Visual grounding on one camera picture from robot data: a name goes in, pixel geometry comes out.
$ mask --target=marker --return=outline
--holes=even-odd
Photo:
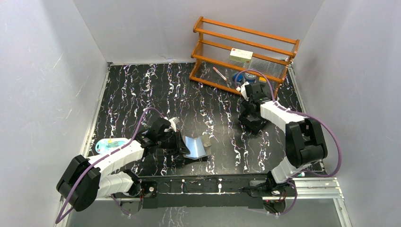
[[[227,78],[226,78],[225,76],[223,76],[223,74],[221,74],[221,72],[219,72],[219,71],[216,69],[216,67],[213,67],[213,69],[214,69],[214,71],[216,71],[216,73],[217,73],[218,75],[220,75],[220,76],[223,78],[224,81],[227,81]]]

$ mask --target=wooden shelf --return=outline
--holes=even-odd
[[[291,60],[295,57],[299,46],[299,40],[288,39],[278,35],[272,35],[264,32],[251,30],[248,28],[243,28],[210,19],[205,19],[203,17],[199,17],[199,19],[195,23],[195,26],[193,27],[193,32],[199,33],[199,39],[195,48],[191,53],[191,57],[196,58],[197,61],[194,69],[190,74],[190,79],[220,89],[224,89],[226,91],[235,94],[239,94],[239,92],[237,92],[235,89],[195,77],[194,75],[198,70],[199,65],[202,63],[202,61],[217,64],[237,71],[242,71],[245,69],[260,71],[270,81],[277,82],[274,94],[274,96],[276,96],[280,84],[283,83],[285,80],[288,65],[291,63]],[[253,48],[259,48],[261,50],[278,53],[286,56],[287,59],[284,61],[281,59],[276,59],[262,54],[258,54],[255,53],[255,51],[253,51],[253,57],[249,63],[239,63],[236,61],[231,61],[229,59],[230,51],[232,48],[238,48],[238,47],[228,46],[210,40],[205,40],[204,35],[209,35],[223,40],[229,40],[235,43],[245,44],[246,46],[250,46]],[[268,43],[269,40],[274,40],[276,41],[276,43],[281,42],[285,44],[290,44],[292,45],[291,51],[283,50],[278,47],[269,46],[266,44]],[[260,77],[260,75],[255,72],[250,71],[249,73]]]

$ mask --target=marble tabletop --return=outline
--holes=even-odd
[[[268,172],[284,157],[284,133],[272,123],[252,135],[238,121],[242,109],[238,95],[189,80],[194,63],[115,65],[109,76],[98,114],[92,148],[104,138],[130,138],[146,107],[152,106],[168,118],[178,117],[178,128],[186,136],[207,134],[212,155],[199,160],[163,151],[132,162],[129,168],[140,176],[215,175]],[[218,80],[219,76],[203,64],[200,76]],[[231,77],[235,71],[219,68]],[[301,110],[291,78],[278,92],[278,101],[292,110]],[[158,117],[149,112],[142,122],[148,127]]]

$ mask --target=white wall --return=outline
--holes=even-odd
[[[74,0],[108,62],[194,61],[199,16],[303,39],[323,0]]]
[[[72,0],[0,2],[0,226],[54,226],[106,68]]]
[[[326,0],[295,58],[307,111],[341,141],[338,176],[355,227],[401,225],[400,11],[400,1]]]

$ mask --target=cardboard box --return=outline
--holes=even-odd
[[[244,51],[236,48],[231,49],[230,60],[240,62],[240,63],[250,63],[252,59],[253,52]]]

